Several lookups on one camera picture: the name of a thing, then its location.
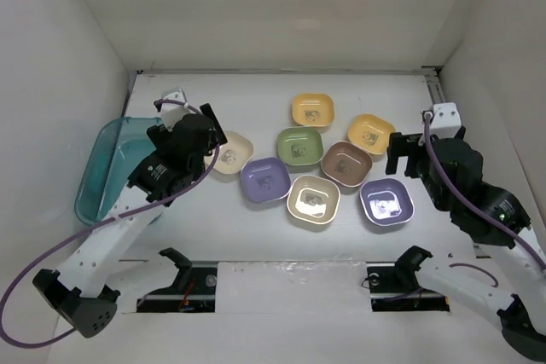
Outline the cream plate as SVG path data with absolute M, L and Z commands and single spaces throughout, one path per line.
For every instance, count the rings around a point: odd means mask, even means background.
M 293 180 L 286 199 L 288 221 L 311 232 L 328 229 L 339 209 L 341 193 L 329 179 L 302 175 Z
M 232 130 L 226 130 L 225 135 L 228 141 L 220 147 L 213 169 L 223 175 L 234 175 L 251 159 L 254 146 L 246 137 Z

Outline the yellow plate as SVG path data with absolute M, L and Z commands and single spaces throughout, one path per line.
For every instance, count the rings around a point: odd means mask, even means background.
M 296 95 L 292 101 L 292 117 L 298 125 L 328 127 L 334 122 L 334 102 L 322 93 Z
M 352 121 L 347 132 L 349 141 L 370 155 L 382 155 L 389 146 L 395 127 L 383 118 L 361 114 Z

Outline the purple plate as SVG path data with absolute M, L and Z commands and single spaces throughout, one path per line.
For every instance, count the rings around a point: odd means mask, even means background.
M 246 206 L 252 211 L 274 206 L 288 196 L 292 187 L 288 168 L 277 157 L 248 162 L 240 179 Z
M 366 217 L 379 227 L 402 225 L 415 215 L 415 205 L 408 189 L 394 178 L 365 182 L 359 197 Z

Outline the brown plate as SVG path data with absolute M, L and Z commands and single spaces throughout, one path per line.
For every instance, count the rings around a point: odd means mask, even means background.
M 373 160 L 360 147 L 347 142 L 334 143 L 321 161 L 323 173 L 348 188 L 363 184 L 373 166 Z

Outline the cream plate front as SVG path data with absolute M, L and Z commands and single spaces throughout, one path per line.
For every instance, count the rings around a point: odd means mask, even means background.
M 286 199 L 288 221 L 311 232 L 328 229 L 339 209 L 341 193 L 329 179 L 302 175 L 293 180 Z

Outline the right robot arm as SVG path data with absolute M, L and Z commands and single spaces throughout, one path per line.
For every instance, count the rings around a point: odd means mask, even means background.
M 509 191 L 484 182 L 483 157 L 458 130 L 452 138 L 429 134 L 389 137 L 386 173 L 401 158 L 404 174 L 418 178 L 438 211 L 495 261 L 511 291 L 459 274 L 430 251 L 411 246 L 394 263 L 394 280 L 406 291 L 426 289 L 488 321 L 507 344 L 530 361 L 545 361 L 545 252 L 531 220 Z

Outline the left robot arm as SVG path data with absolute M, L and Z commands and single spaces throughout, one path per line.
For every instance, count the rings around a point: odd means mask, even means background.
M 32 280 L 48 305 L 85 338 L 113 319 L 121 292 L 107 285 L 114 264 L 137 236 L 178 197 L 209 172 L 228 139 L 210 104 L 191 109 L 175 124 L 147 130 L 154 151 L 130 173 L 107 216 L 56 269 L 41 269 Z

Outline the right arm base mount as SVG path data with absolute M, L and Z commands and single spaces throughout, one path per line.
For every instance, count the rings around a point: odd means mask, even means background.
M 415 276 L 432 256 L 419 246 L 411 246 L 395 262 L 368 263 L 361 287 L 369 291 L 372 311 L 450 312 L 447 298 L 419 285 Z

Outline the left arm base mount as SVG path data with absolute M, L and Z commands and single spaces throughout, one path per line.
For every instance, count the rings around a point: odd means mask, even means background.
M 217 262 L 191 262 L 179 251 L 160 252 L 177 268 L 168 286 L 161 287 L 136 302 L 137 313 L 214 313 L 218 283 Z

